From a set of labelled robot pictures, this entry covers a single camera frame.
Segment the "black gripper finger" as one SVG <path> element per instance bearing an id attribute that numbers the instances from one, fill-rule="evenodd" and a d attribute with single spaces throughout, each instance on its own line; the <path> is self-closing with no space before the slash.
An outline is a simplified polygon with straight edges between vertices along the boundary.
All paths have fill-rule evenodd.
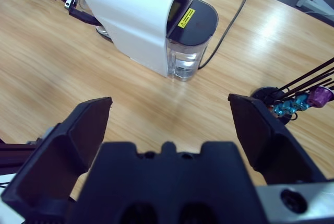
<path id="1" fill-rule="evenodd" d="M 262 101 L 236 94 L 229 94 L 228 101 L 248 162 L 267 184 L 326 181 L 307 152 Z"/>
<path id="2" fill-rule="evenodd" d="M 78 104 L 19 169 L 2 200 L 13 208 L 65 205 L 104 139 L 111 105 L 110 97 Z"/>

